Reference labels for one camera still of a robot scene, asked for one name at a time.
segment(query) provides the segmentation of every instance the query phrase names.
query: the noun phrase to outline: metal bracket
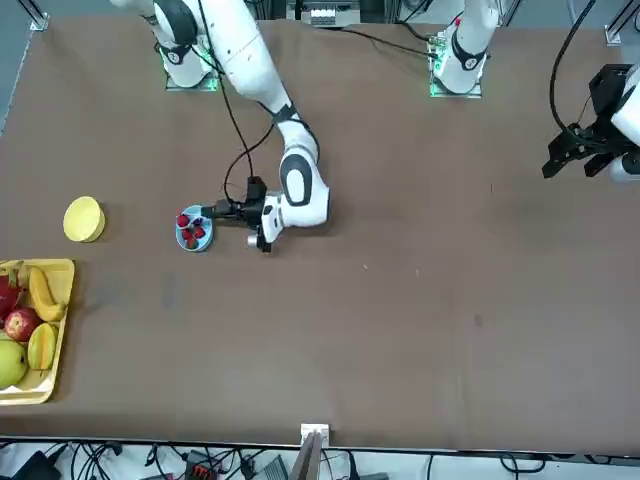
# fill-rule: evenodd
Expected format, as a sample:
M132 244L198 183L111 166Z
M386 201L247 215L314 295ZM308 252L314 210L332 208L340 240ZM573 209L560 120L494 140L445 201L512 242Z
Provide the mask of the metal bracket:
M171 77L167 74L167 83L165 85L167 92L215 92L218 90L218 75L207 73L205 77L193 87L184 88L176 85Z
M478 79L476 80L476 84L474 87L467 93L458 94L451 93L449 90L444 88L440 80L435 76L434 70L440 67L440 59L444 55L447 50L447 43L444 32L439 32L438 36L435 39L429 41L427 45L427 51L429 53L435 53L438 55L438 59L433 59L429 57L429 93L432 97L458 97L458 98L482 98L482 84L480 81L482 80L482 71L484 70L484 65L480 69L478 73Z
M609 26L604 26L604 38L607 40L607 47L619 47L622 45L619 33L612 33L609 31Z
M31 17L31 26L33 32L44 32L49 26L49 14L43 12L35 0L18 0L20 6Z
M300 424L300 445L312 433L319 433L322 436L322 448L329 448L329 425L326 423L301 423Z
M607 46L619 47L622 45L620 32L640 12L640 0L629 0L616 12L608 25L604 26L604 36Z
M50 15L47 12L44 12L42 14L42 18L39 19L37 22L34 20L31 22L31 25L29 26L29 29L32 32L44 32L47 30L47 28L49 28L49 17Z
M289 480L317 480L320 453L329 446L329 425L303 423L300 425L302 446L296 458Z

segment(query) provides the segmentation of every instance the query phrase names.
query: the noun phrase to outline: yellow fruit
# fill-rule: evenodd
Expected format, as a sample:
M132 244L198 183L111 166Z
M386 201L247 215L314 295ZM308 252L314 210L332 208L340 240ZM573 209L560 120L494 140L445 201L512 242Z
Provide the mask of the yellow fruit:
M27 372L24 347L13 340L0 341L0 390L15 385Z
M64 316L65 305L54 303L44 272L38 267L29 271L29 293L38 316L45 322L57 322Z
M56 338L58 329L48 323L43 323L33 331L29 339L27 360L29 367L34 370L48 370L53 364L56 353Z

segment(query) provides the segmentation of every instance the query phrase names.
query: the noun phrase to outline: yellow bowl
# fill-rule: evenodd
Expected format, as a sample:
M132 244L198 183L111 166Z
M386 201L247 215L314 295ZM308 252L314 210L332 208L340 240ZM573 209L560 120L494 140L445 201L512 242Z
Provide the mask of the yellow bowl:
M74 242L93 242L104 230L105 221L96 199L76 198L64 214L64 234Z

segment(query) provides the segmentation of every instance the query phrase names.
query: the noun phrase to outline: floor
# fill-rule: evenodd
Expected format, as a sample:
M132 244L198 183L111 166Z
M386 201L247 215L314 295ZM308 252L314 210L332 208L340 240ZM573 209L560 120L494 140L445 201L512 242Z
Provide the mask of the floor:
M54 444L20 444L10 445L8 448L0 450L0 475L13 475L27 461L27 459L36 451L40 450L47 453L53 452ZM73 480L71 477L71 460L76 445L67 447L62 452L56 468L62 473L63 480ZM189 452L190 448L179 447L180 452ZM147 454L150 451L148 445L127 445L118 457L111 452L101 457L100 463L105 473L113 480L137 480L147 479L151 477L161 479L156 475L159 474L156 465L151 464L145 467ZM217 448L211 448L211 456L223 451ZM252 455L255 450L245 449L243 454L246 457ZM269 462L274 460L278 455L281 456L284 467L287 472L291 472L295 463L296 452L294 451L275 451L267 450L256 457L255 469L260 472ZM88 456L79 450L75 462L75 478L82 478L82 474L78 472L82 469L83 464ZM327 458L331 464L331 470L323 461L320 466L318 480L342 480L348 479L350 473L349 461L345 452L327 451ZM501 465L500 461L491 458L461 458L461 457L445 457L434 456L431 468L429 469L429 455L425 454L398 454L398 453L367 453L355 452L354 459L356 468L361 478L365 475L373 475L384 473L387 477L375 477L377 480L455 480L473 478L476 480L511 480L514 478ZM167 475L173 473L177 478L184 472L184 462L174 454L169 448L161 448L158 450L158 461L163 473ZM536 461L518 461L520 469L535 469L540 466L540 462ZM610 465L591 465L576 464L566 462L548 462L544 469L536 474L526 475L531 480L596 480L607 478L608 480L631 480L638 478L638 470L640 467L622 467ZM221 480L227 480L231 474L220 476ZM236 475L235 479L243 479L241 475ZM258 473L256 480L268 480L264 474Z

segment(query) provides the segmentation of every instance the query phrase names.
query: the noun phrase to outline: pear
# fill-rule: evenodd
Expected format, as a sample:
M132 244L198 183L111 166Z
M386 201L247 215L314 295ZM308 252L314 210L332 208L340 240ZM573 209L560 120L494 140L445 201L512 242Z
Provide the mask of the pear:
M0 390L15 385L27 372L24 347L12 340L0 340Z

